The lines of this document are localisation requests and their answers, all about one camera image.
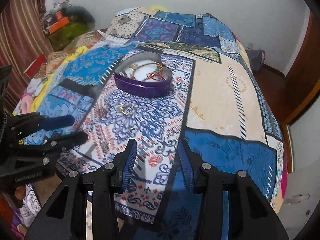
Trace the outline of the purple heart-shaped jewelry box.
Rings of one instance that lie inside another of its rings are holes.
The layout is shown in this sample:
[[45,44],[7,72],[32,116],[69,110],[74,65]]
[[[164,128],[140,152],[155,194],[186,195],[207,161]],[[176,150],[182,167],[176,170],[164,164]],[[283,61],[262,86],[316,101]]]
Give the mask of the purple heart-shaped jewelry box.
[[159,98],[168,94],[173,74],[158,54],[142,52],[121,62],[114,79],[118,89],[131,95]]

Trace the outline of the yellow blanket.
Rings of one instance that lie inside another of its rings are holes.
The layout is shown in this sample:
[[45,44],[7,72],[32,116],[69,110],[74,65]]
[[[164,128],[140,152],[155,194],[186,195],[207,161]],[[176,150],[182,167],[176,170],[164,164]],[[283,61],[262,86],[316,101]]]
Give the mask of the yellow blanket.
[[28,85],[27,94],[32,97],[27,112],[35,112],[39,109],[41,102],[49,91],[56,86],[68,63],[61,65],[53,74],[45,75],[42,78],[33,77]]

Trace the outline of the striped brown curtain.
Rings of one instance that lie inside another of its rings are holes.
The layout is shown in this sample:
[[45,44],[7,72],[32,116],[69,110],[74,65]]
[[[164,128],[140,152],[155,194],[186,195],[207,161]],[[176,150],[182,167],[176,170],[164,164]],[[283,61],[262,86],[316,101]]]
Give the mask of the striped brown curtain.
[[41,23],[45,1],[10,0],[1,12],[1,66],[12,66],[4,99],[4,108],[10,112],[30,82],[24,71],[40,55],[53,51]]

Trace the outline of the blue patchwork bed quilt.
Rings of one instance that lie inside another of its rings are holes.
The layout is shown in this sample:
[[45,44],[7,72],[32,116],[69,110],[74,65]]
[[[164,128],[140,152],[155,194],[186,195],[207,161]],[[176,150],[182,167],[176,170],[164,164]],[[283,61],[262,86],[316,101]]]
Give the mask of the blue patchwork bed quilt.
[[[114,70],[130,56],[158,54],[172,70],[164,97],[144,98],[116,87]],[[132,116],[119,113],[133,105]],[[245,171],[276,212],[283,204],[284,149],[280,127],[232,31],[210,14],[179,14],[147,7],[114,16],[101,41],[67,64],[36,112],[71,114],[71,127],[38,131],[46,139],[83,130],[88,141],[60,155],[56,169],[94,172],[130,139],[137,156],[129,187],[116,194],[124,239],[193,239],[201,196],[185,185],[178,157],[184,139],[205,162],[223,172]]]

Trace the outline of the green patterned box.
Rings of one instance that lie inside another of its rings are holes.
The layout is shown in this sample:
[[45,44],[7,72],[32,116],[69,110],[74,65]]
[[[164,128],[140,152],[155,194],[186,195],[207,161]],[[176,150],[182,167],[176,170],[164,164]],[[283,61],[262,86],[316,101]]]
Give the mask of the green patterned box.
[[53,51],[65,49],[75,38],[86,33],[88,26],[81,22],[71,22],[60,28],[53,34],[48,34],[48,40],[52,45]]

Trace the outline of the red box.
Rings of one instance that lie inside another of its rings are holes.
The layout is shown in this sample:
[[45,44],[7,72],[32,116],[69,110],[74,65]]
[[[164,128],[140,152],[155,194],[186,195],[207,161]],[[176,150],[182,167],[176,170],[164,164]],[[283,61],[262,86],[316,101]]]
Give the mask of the red box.
[[31,79],[40,70],[42,64],[46,61],[46,56],[44,54],[41,54],[31,64],[29,64],[27,69],[24,71],[24,74]]

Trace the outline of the orange box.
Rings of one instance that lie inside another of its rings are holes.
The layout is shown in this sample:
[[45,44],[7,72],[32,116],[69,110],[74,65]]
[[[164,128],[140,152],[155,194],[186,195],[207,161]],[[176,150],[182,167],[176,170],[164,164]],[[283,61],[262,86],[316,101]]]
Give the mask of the orange box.
[[61,29],[68,23],[69,23],[68,17],[61,18],[59,21],[55,22],[54,24],[48,27],[48,33],[53,34],[54,32]]

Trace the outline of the brown patterned blanket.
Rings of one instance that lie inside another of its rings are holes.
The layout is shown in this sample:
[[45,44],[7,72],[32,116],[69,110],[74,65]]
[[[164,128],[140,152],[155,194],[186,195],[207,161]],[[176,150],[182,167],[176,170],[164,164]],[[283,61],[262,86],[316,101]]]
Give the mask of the brown patterned blanket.
[[73,61],[93,48],[96,43],[102,40],[104,34],[99,30],[87,32],[74,39],[64,50],[50,53],[34,77],[42,78],[45,75],[53,74],[61,65]]

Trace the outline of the dark grey bag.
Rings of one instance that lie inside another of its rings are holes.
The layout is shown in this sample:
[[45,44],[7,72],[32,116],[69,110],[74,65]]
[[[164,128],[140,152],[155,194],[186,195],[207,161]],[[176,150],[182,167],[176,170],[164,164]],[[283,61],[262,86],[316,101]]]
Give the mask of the dark grey bag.
[[261,67],[264,64],[265,61],[265,51],[258,49],[258,50],[253,50],[249,49],[246,51],[249,62],[250,62],[250,67],[253,72],[258,72]]

